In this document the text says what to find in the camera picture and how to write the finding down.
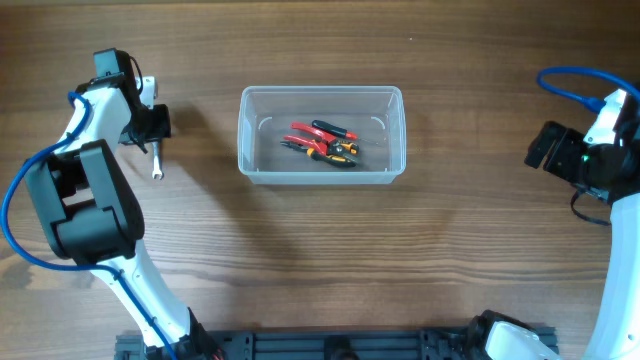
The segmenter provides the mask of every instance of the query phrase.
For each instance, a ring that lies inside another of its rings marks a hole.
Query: hand tool
[[[164,173],[162,172],[162,162],[160,161],[160,142],[154,141],[153,146],[153,172],[151,176],[156,180],[162,180]]]
[[[368,139],[363,139],[361,137],[359,137],[358,135],[348,131],[347,129],[341,128],[341,127],[337,127],[335,125],[331,125],[326,121],[322,121],[322,120],[313,120],[313,122],[311,122],[311,126],[313,126],[316,129],[320,129],[324,132],[328,132],[331,135],[337,136],[339,138],[343,138],[343,139],[349,139],[349,140],[360,140],[360,141],[364,141],[367,142],[369,144],[374,144],[374,145],[378,145],[380,146],[379,143],[373,141],[373,140],[368,140]]]
[[[310,140],[312,142],[314,142],[314,145],[320,145],[320,143],[315,142],[313,140]],[[310,158],[312,158],[313,160],[316,161],[324,161],[328,164],[331,164],[333,166],[337,166],[337,167],[344,167],[344,168],[348,168],[348,167],[354,167],[356,166],[356,163],[350,160],[345,159],[342,156],[337,156],[337,155],[322,155],[318,150],[317,147],[310,147],[310,146],[305,146],[302,144],[299,144],[298,142],[296,142],[295,140],[285,140],[285,141],[281,141],[280,142],[281,145],[286,146],[290,149],[293,149],[295,151],[300,151],[300,152],[304,152],[307,153],[307,155],[309,155]]]
[[[285,140],[293,141],[295,143],[314,148],[324,156],[337,155],[344,157],[355,164],[360,163],[360,159],[356,156],[360,151],[360,147],[358,146],[358,144],[351,141],[339,140],[338,138],[327,132],[300,122],[291,123],[291,128],[315,135],[316,137],[320,138],[320,141],[296,135],[286,135],[284,137]]]

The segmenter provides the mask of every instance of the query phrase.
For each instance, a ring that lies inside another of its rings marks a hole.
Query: red handle
[[[309,134],[313,134],[317,137],[319,137],[320,139],[322,139],[322,141],[326,141],[327,143],[331,143],[332,141],[336,140],[336,137],[324,132],[320,129],[316,129],[310,125],[307,124],[303,124],[301,122],[293,122],[291,123],[291,128],[294,130],[300,130],[300,131],[304,131],[304,132],[308,132]]]
[[[315,149],[320,154],[327,156],[327,149],[328,149],[327,144],[319,143],[313,139],[308,139],[308,138],[305,138],[302,136],[296,136],[296,135],[285,135],[284,139],[287,141],[292,141],[296,144],[306,145],[312,149]]]

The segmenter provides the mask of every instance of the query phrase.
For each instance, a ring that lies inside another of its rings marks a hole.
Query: wooden tabletop
[[[640,78],[631,1],[237,2],[0,8],[0,188],[55,142],[66,93],[117,47],[159,82],[174,137],[117,158],[145,215],[145,243],[208,329],[415,329],[493,309],[557,327],[584,351],[610,229],[569,209],[570,186],[523,164],[542,125],[586,131],[580,105],[535,84],[553,65]],[[592,81],[558,84],[604,96]],[[255,186],[237,168],[250,85],[394,85],[407,168],[392,185]],[[606,206],[581,209],[607,217]],[[17,239],[54,260],[24,186]],[[136,330],[90,274],[46,271],[0,245],[0,357],[110,359]]]

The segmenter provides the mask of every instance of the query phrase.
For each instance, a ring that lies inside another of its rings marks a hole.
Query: wood grain surface
[[[556,326],[584,351],[610,229],[569,210],[571,188],[523,164],[543,123],[594,116],[535,84],[553,65],[640,78],[631,1],[238,2],[0,8],[0,188],[58,139],[66,92],[118,47],[155,75],[171,111],[165,179],[117,158],[169,286],[208,329],[414,329],[464,325],[490,308]],[[250,85],[394,85],[407,169],[389,186],[254,186],[237,168]],[[612,88],[561,80],[603,96]],[[584,201],[606,217],[608,209]],[[15,236],[54,260],[24,186]],[[136,330],[90,274],[29,266],[0,244],[0,357],[110,359]]]

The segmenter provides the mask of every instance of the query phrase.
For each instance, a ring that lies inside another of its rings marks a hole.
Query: wrench
[[[162,162],[160,161],[160,142],[154,141],[153,146],[153,172],[151,176],[156,180],[162,180],[164,173],[162,172]]]

